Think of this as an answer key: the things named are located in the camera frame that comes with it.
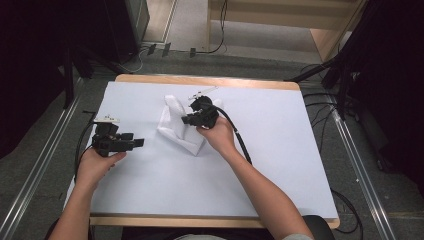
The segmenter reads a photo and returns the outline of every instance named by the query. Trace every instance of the forearm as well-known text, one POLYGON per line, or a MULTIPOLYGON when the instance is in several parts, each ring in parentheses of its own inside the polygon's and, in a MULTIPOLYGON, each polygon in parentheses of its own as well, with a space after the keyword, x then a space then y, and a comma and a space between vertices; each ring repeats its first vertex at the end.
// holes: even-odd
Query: forearm
POLYGON ((268 178, 250 165, 237 150, 223 152, 262 223, 275 239, 302 233, 312 237, 308 227, 290 198, 268 178))
POLYGON ((49 239, 87 239, 92 189, 75 186, 49 239))

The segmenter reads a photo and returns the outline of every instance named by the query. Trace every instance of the person's right hand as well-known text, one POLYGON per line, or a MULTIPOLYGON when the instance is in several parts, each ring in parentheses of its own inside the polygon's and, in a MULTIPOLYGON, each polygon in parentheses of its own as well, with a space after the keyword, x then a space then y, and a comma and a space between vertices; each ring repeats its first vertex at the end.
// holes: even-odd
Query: person's right hand
POLYGON ((208 140, 209 144, 221 155, 230 154, 231 151, 236 150, 233 127, 230 122, 223 117, 218 117, 212 129, 197 127, 197 131, 202 134, 208 140))

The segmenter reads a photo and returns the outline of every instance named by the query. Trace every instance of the white towel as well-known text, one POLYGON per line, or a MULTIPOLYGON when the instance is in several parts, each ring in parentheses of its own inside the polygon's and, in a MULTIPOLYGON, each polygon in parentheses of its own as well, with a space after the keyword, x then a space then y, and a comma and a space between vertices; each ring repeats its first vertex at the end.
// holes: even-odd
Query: white towel
MULTIPOLYGON (((173 95, 165 96, 165 104, 166 106, 162 111, 159 121, 158 131, 197 156, 205 139, 197 132, 195 126, 186 125, 181 120, 181 117, 186 116, 187 112, 192 112, 191 108, 185 109, 181 102, 173 95)), ((223 105, 220 99, 214 100, 213 104, 220 108, 223 105)))

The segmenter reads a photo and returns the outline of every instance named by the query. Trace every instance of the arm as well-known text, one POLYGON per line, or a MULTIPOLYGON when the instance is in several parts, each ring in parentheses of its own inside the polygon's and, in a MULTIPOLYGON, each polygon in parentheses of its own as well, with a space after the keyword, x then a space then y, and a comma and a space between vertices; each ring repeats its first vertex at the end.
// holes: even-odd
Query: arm
POLYGON ((283 239, 294 233, 313 238, 290 198, 237 151, 233 128, 226 119, 219 117, 212 129, 197 128, 197 130, 231 166, 262 223, 275 239, 283 239))
POLYGON ((117 153, 103 158, 94 149, 84 153, 75 187, 49 239, 87 239, 94 190, 100 179, 125 155, 117 153))

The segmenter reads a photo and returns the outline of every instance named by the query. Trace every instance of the white tabletop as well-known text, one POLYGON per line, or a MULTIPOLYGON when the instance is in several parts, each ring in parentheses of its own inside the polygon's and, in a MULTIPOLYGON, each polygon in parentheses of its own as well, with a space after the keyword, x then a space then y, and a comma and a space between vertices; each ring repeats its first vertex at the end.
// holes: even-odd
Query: white tabletop
MULTIPOLYGON (((93 197, 93 214, 257 217, 229 165, 207 142, 193 156, 156 129, 165 95, 188 106, 188 97, 203 89, 109 83, 97 116, 119 118, 118 132, 134 133, 145 144, 128 151, 102 179, 93 197)), ((300 91, 220 87, 208 96, 223 101, 255 168, 285 191, 302 215, 338 219, 300 91)))

